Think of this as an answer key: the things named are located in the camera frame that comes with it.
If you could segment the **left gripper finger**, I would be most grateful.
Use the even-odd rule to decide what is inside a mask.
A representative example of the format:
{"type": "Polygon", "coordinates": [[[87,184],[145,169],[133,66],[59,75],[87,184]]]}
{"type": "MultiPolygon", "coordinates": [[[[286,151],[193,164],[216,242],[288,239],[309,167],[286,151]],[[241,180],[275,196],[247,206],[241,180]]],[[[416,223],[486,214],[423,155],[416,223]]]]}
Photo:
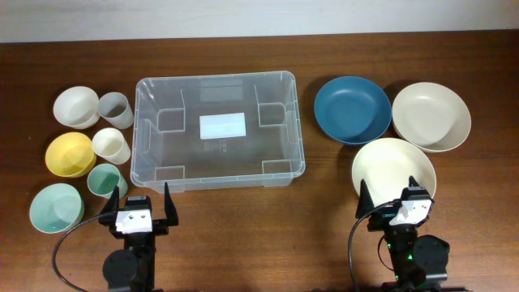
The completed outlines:
{"type": "Polygon", "coordinates": [[[164,190],[165,219],[168,226],[176,226],[179,224],[178,213],[174,205],[174,202],[171,199],[171,195],[169,193],[169,185],[167,182],[165,183],[164,190]]]}
{"type": "Polygon", "coordinates": [[[112,194],[109,197],[108,202],[105,204],[105,207],[101,210],[101,215],[114,215],[118,211],[118,202],[119,202],[119,187],[115,187],[112,191],[112,194]]]}

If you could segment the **cream plate front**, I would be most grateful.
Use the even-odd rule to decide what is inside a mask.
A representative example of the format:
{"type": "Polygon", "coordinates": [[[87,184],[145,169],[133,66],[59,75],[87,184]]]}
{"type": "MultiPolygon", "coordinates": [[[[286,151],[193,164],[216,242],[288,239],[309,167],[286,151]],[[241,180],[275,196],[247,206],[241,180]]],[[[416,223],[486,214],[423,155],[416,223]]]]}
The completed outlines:
{"type": "Polygon", "coordinates": [[[375,206],[398,199],[409,178],[434,195],[437,178],[427,155],[404,140],[383,138],[364,145],[355,155],[351,176],[355,191],[365,182],[375,206]]]}

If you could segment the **yellow small bowl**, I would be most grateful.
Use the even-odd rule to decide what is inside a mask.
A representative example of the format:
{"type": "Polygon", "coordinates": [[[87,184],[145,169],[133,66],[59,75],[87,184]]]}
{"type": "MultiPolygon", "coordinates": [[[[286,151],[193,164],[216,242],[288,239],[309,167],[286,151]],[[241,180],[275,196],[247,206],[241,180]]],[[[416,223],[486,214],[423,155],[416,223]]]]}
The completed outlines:
{"type": "Polygon", "coordinates": [[[96,164],[92,141],[83,133],[67,132],[53,140],[45,152],[47,169],[59,177],[79,178],[96,164]]]}

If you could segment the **beige plate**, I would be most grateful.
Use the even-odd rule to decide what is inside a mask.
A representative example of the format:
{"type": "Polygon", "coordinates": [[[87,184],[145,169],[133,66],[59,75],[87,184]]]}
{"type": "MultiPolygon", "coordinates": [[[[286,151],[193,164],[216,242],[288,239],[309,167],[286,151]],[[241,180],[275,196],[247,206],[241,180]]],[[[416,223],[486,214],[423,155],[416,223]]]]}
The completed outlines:
{"type": "Polygon", "coordinates": [[[397,134],[424,152],[447,152],[468,138],[472,120],[463,99],[452,89],[432,82],[403,88],[392,104],[397,134]]]}

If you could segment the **clear plastic storage container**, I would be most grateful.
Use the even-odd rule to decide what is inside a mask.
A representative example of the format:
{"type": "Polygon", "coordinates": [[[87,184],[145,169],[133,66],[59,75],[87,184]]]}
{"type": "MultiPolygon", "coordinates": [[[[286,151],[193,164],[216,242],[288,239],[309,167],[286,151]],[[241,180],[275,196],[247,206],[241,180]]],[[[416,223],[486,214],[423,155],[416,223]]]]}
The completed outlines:
{"type": "Polygon", "coordinates": [[[135,89],[130,179],[158,193],[285,187],[306,169],[289,71],[148,77],[135,89]],[[244,113],[247,135],[202,140],[199,117],[244,113]]]}

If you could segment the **dark blue plate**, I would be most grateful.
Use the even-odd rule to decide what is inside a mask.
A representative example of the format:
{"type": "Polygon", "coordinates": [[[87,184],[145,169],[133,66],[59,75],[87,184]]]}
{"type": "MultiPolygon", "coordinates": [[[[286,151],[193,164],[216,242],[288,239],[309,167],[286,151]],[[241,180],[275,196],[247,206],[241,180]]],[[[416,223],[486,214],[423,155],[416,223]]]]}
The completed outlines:
{"type": "Polygon", "coordinates": [[[314,113],[325,135],[347,145],[380,138],[392,122],[388,95],[376,83],[358,76],[328,81],[315,97],[314,113]]]}

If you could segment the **white small bowl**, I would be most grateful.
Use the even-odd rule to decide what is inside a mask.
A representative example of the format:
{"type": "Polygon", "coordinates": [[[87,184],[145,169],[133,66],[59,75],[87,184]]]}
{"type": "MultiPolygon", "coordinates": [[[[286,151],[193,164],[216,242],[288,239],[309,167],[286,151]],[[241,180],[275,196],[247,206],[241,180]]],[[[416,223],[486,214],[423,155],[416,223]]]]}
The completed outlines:
{"type": "Polygon", "coordinates": [[[98,95],[85,86],[75,86],[63,91],[54,102],[53,114],[66,127],[83,130],[93,126],[100,118],[97,112],[98,95]]]}

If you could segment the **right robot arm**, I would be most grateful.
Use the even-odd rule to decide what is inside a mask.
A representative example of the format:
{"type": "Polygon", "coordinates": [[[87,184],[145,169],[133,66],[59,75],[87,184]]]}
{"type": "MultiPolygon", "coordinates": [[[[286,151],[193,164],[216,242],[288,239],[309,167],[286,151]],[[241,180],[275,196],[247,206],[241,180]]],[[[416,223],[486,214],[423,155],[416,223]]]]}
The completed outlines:
{"type": "Polygon", "coordinates": [[[379,206],[371,198],[367,183],[361,181],[357,221],[350,233],[364,219],[370,232],[384,233],[395,281],[383,283],[382,291],[440,291],[441,283],[447,280],[449,244],[433,235],[418,234],[433,205],[427,189],[412,176],[399,198],[379,206]]]}

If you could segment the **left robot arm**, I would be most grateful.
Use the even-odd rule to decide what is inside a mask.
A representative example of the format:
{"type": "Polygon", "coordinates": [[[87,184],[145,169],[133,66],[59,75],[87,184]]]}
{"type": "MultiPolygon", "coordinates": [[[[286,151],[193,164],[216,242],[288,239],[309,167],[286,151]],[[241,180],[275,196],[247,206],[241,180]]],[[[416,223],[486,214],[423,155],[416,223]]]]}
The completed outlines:
{"type": "Polygon", "coordinates": [[[169,233],[179,224],[178,213],[164,185],[165,218],[152,217],[152,202],[147,196],[129,197],[119,206],[119,188],[115,187],[98,222],[124,241],[124,247],[107,256],[103,276],[110,291],[154,291],[156,237],[169,233]]]}

